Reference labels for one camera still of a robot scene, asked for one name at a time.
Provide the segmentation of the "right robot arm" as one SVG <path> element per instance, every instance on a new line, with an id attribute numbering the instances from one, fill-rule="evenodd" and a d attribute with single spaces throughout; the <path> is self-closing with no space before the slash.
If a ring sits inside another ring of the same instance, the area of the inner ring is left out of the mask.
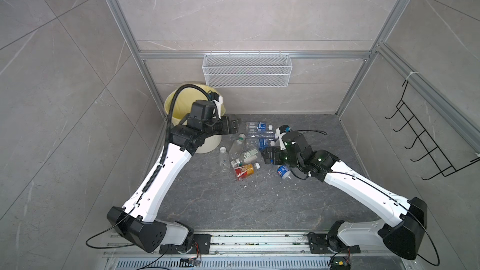
<path id="1" fill-rule="evenodd" d="M 297 168 L 307 177 L 333 186 L 369 208 L 379 220 L 336 221 L 326 236 L 332 251 L 355 246 L 382 247 L 405 260 L 415 260 L 427 228 L 427 204 L 407 199 L 370 181 L 326 150 L 313 150 L 302 132 L 278 130 L 277 146 L 262 150 L 265 163 Z"/>

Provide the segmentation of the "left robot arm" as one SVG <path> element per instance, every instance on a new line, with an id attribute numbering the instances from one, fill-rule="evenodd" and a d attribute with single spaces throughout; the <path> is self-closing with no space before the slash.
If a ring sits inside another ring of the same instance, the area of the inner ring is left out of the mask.
<path id="1" fill-rule="evenodd" d="M 190 249 L 193 230 L 179 222 L 158 220 L 158 211 L 177 175 L 206 139 L 237 133 L 236 121 L 221 116 L 222 103 L 222 96 L 195 101 L 182 121 L 166 133 L 161 156 L 140 187 L 107 214 L 117 234 L 147 253 L 164 245 Z"/>

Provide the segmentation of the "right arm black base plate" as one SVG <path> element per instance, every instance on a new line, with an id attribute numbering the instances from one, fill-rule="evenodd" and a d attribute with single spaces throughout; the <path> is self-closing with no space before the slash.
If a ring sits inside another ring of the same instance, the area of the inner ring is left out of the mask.
<path id="1" fill-rule="evenodd" d="M 325 233 L 309 232 L 307 233 L 307 240 L 312 254 L 327 254 L 327 253 L 352 253 L 358 254 L 361 249 L 358 245 L 347 246 L 337 237 L 329 236 Z"/>

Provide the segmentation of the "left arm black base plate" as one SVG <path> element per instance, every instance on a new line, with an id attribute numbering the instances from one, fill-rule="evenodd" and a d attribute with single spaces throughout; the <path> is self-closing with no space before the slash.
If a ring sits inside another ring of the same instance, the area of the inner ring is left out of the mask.
<path id="1" fill-rule="evenodd" d="M 160 254 L 167 255 L 207 255 L 210 253 L 211 234 L 194 234 L 187 238 L 186 243 L 181 246 L 161 245 Z"/>

